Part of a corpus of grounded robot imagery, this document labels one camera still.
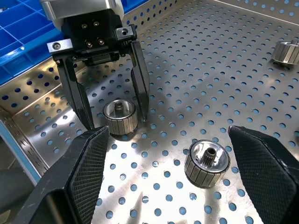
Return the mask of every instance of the perforated metal tray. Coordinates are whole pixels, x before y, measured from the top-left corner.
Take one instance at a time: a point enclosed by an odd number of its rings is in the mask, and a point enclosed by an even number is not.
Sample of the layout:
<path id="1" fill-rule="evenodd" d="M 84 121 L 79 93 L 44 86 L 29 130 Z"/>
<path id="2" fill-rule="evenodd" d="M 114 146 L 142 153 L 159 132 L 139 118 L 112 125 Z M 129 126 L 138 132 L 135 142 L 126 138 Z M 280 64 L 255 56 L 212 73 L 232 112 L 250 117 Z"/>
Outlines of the perforated metal tray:
<path id="1" fill-rule="evenodd" d="M 227 130 L 238 125 L 273 135 L 299 160 L 299 69 L 271 61 L 277 41 L 298 39 L 298 26 L 217 1 L 160 3 L 152 0 L 125 17 L 138 26 L 144 49 L 149 120 L 132 135 L 110 138 L 93 224 L 262 223 Z M 131 67 L 129 57 L 94 68 L 77 65 L 96 126 L 105 124 L 109 101 L 137 103 Z M 11 147 L 28 158 L 23 166 L 31 176 L 30 163 L 43 174 L 85 131 L 51 59 L 2 86 L 0 96 L 9 113 L 0 112 L 1 133 L 10 131 Z M 224 180 L 211 189 L 193 186 L 184 173 L 186 149 L 200 139 L 218 142 L 231 158 Z"/>

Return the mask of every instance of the blue plastic bin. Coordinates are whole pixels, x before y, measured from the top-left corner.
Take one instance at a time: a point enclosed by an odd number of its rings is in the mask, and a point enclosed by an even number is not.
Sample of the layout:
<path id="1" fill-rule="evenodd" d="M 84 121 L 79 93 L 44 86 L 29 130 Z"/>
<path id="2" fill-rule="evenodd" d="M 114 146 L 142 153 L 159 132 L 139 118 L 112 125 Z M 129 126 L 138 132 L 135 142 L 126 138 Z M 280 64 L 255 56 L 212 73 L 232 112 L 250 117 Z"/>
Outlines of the blue plastic bin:
<path id="1" fill-rule="evenodd" d="M 147 0 L 122 0 L 125 13 Z M 63 37 L 39 0 L 0 0 L 0 85 L 50 57 L 46 43 Z"/>

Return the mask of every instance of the textured black grip pad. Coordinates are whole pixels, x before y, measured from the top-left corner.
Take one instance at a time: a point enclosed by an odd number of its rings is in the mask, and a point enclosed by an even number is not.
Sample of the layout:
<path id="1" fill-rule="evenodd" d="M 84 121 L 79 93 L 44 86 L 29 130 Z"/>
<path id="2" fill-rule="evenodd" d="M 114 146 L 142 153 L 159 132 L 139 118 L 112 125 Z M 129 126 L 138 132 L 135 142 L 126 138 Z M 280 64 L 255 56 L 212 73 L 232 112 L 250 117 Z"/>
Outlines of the textured black grip pad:
<path id="1" fill-rule="evenodd" d="M 297 223 L 298 161 L 271 136 L 236 126 L 228 133 L 241 179 L 262 221 Z"/>
<path id="2" fill-rule="evenodd" d="M 89 137 L 85 151 L 70 181 L 69 195 L 82 224 L 90 224 L 93 218 L 103 180 L 108 137 L 107 127 Z"/>

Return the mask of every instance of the silver cylinder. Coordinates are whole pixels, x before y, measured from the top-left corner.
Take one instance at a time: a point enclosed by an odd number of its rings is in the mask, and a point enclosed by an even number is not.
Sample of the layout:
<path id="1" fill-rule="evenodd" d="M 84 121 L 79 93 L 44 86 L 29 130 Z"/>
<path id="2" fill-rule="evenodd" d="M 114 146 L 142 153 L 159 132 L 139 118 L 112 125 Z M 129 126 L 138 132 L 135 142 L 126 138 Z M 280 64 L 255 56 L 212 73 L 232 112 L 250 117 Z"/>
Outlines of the silver cylinder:
<path id="1" fill-rule="evenodd" d="M 192 144 L 185 163 L 185 173 L 195 186 L 213 187 L 223 178 L 230 165 L 226 150 L 209 140 Z"/>
<path id="2" fill-rule="evenodd" d="M 131 101 L 114 100 L 104 107 L 103 113 L 111 134 L 129 134 L 137 128 L 137 110 Z"/>
<path id="3" fill-rule="evenodd" d="M 298 41 L 280 41 L 277 42 L 273 51 L 272 58 L 275 61 L 285 64 L 299 63 L 299 43 Z"/>

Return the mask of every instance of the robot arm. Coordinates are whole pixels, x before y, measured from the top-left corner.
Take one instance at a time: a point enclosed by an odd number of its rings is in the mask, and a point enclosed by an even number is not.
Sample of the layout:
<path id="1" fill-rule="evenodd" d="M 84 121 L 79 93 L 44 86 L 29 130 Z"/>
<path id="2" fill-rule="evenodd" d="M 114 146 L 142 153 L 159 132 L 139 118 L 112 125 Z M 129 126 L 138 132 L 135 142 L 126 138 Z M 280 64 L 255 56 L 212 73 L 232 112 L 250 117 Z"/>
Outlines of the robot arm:
<path id="1" fill-rule="evenodd" d="M 77 82 L 73 64 L 86 66 L 117 61 L 129 54 L 131 79 L 142 119 L 147 120 L 149 77 L 133 24 L 123 27 L 121 0 L 40 0 L 49 20 L 63 33 L 64 40 L 48 43 L 66 97 L 87 130 L 94 129 L 84 87 Z"/>

